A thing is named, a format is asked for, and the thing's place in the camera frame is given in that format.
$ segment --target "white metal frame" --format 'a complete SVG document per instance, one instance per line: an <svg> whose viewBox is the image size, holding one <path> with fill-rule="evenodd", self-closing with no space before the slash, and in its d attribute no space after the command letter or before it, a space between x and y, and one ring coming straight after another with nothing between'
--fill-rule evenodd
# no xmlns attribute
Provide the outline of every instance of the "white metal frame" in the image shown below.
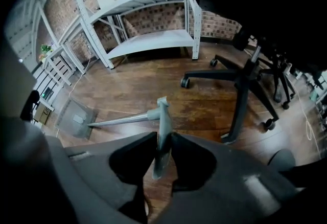
<svg viewBox="0 0 327 224"><path fill-rule="evenodd" d="M86 8L83 0L76 0L77 5L80 9L81 12L81 25L84 30L85 35L87 36L91 46L93 47L94 51L97 53L98 57L101 59L101 61L104 63L106 67L109 67L111 69L114 68L114 65L112 64L111 60L108 58L107 53L105 49L103 48L101 41L99 40L94 27L93 23L95 23L97 20L100 20L108 25L111 26L113 30L113 34L117 40L117 43L120 45L122 42L120 40L119 34L117 30L122 30L125 39L128 39L125 27L123 25L123 22L121 20L121 16L129 14L135 10L139 10L142 8L146 7L151 7L155 5L162 5L162 4L167 4L167 3L176 3L176 2L184 2L185 6L185 29L187 32L189 32L189 3L194 11L194 18L195 18L195 26L194 26L194 43L193 43L193 55L192 59L198 59L199 55L199 46L200 46L200 35L201 35L201 15L202 11L201 8L196 4L195 0L164 0L164 1L159 1L157 2L156 0L150 0L152 3L151 4L144 4L140 3L137 0L117 0L114 4L116 5L122 5L121 7L123 8L124 3L137 3L138 6L135 7L124 7L124 10L119 13L113 13L112 15L116 15L119 21L119 26L117 27L112 20L112 16L108 16L107 12L108 9L101 9L97 13L89 16L89 10ZM107 16L108 22L105 20L102 20L101 18Z"/></svg>

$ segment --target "brick wall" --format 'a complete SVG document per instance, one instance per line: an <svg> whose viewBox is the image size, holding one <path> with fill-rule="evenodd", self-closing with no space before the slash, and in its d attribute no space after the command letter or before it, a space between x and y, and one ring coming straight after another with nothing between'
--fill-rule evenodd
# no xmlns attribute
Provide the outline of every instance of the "brick wall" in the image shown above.
<svg viewBox="0 0 327 224"><path fill-rule="evenodd" d="M97 0L84 0L86 6L93 12L99 5ZM76 0L47 0L44 8L55 36L59 39L64 30L79 13ZM184 5L167 4L145 8L132 12L123 17L126 32L129 37L168 29L184 28ZM109 26L97 22L94 25L106 51L114 48L117 42ZM49 43L49 36L44 33L44 26L40 25L38 44ZM211 12L202 12L201 36L232 39L240 25L232 20L222 18ZM194 32L194 17L190 9L190 33ZM88 53L83 36L78 36L72 41L72 49L81 61L86 61Z"/></svg>

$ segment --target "white shelving unit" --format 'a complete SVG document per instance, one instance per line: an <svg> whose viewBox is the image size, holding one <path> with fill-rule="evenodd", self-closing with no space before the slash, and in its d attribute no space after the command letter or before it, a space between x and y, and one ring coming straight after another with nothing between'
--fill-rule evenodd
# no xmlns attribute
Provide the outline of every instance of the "white shelving unit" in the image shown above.
<svg viewBox="0 0 327 224"><path fill-rule="evenodd" d="M193 47L192 59L198 58L202 11L196 4L195 0L116 0L111 5L102 7L101 10L96 13L92 13L87 10L83 0L76 1L81 12L81 26L91 46L106 67L110 67L111 69L114 68L114 65L111 62L111 58L113 57L159 48ZM121 16L146 7L180 2L184 3L185 6L185 29L153 32L151 34L128 39ZM188 33L189 4L192 7L195 18L194 38L192 38ZM117 19L119 20L119 26L116 26L112 20L112 16L114 15L117 16ZM114 36L118 42L118 46L108 54L104 50L93 28L93 23L95 23L97 20L111 26ZM125 41L120 41L118 30L123 32Z"/></svg>

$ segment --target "office chair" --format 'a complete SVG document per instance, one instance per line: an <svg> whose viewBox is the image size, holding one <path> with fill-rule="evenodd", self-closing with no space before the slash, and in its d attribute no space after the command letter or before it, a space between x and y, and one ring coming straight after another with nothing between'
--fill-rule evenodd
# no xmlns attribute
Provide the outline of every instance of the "office chair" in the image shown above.
<svg viewBox="0 0 327 224"><path fill-rule="evenodd" d="M273 75L275 84L274 101L277 103L280 103L282 101L281 96L278 96L277 94L279 80L281 80L287 98L287 101L283 103L283 109L288 109L291 99L293 99L295 96L295 89L293 88L292 83L285 75L286 68L288 67L286 59L282 56L277 56L274 54L272 55L272 63L262 58L258 58L258 60L270 67L270 69L259 70L257 80L261 80L262 74Z"/></svg>
<svg viewBox="0 0 327 224"><path fill-rule="evenodd" d="M316 73L327 69L321 45L324 44L324 32L307 29L306 35L313 40L302 39L302 29L307 23L317 23L325 11L323 0L196 0L199 6L222 17L233 19L242 25L233 38L233 45L244 50L248 40L253 36L258 46L243 69L235 63L216 55L212 65L220 61L226 70L204 70L186 72L181 86L188 88L191 77L227 80L235 83L238 90L236 110L228 134L221 136L223 143L236 140L246 113L248 92L252 91L272 115L264 123L266 130L275 127L278 115L256 80L259 53L265 55L282 54L288 62L304 72ZM306 19L300 18L298 10L307 12Z"/></svg>

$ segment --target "metal pole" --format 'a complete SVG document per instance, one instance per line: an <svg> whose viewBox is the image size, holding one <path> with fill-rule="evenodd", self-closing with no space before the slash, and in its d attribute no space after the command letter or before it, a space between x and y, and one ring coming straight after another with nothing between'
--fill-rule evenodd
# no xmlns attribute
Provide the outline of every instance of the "metal pole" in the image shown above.
<svg viewBox="0 0 327 224"><path fill-rule="evenodd" d="M251 57L251 62L252 63L255 63L256 60L258 59L259 54L260 54L260 50L261 50L261 47L257 46L257 48L255 49L255 52L252 54L252 57Z"/></svg>

